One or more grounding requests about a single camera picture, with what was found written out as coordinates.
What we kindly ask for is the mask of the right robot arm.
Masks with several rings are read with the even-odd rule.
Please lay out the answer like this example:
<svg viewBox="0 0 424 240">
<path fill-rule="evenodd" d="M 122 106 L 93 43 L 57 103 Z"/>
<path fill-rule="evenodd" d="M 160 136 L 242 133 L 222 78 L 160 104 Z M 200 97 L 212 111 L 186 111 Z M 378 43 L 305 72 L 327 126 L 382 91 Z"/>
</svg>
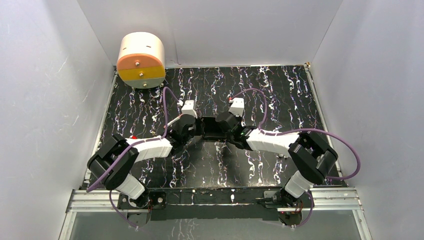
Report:
<svg viewBox="0 0 424 240">
<path fill-rule="evenodd" d="M 243 126 L 230 112 L 215 119 L 226 140 L 242 150 L 265 151 L 292 159 L 297 171 L 278 193 L 265 193 L 260 200 L 267 208 L 295 207 L 313 185 L 325 181 L 338 154 L 314 129 L 293 133 L 265 131 L 256 126 Z"/>
</svg>

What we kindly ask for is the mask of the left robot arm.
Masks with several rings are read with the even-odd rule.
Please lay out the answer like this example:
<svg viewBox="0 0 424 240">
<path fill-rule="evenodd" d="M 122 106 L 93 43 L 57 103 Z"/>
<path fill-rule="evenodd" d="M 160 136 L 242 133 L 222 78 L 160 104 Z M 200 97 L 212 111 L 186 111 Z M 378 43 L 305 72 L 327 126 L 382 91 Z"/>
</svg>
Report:
<svg viewBox="0 0 424 240">
<path fill-rule="evenodd" d="M 96 181 L 86 191 L 89 193 L 104 187 L 127 196 L 135 207 L 145 208 L 151 201 L 150 191 L 130 173 L 133 165 L 181 152 L 192 138 L 204 132 L 204 126 L 200 118 L 182 114 L 166 126 L 163 136 L 132 139 L 114 134 L 87 162 L 87 168 Z"/>
</svg>

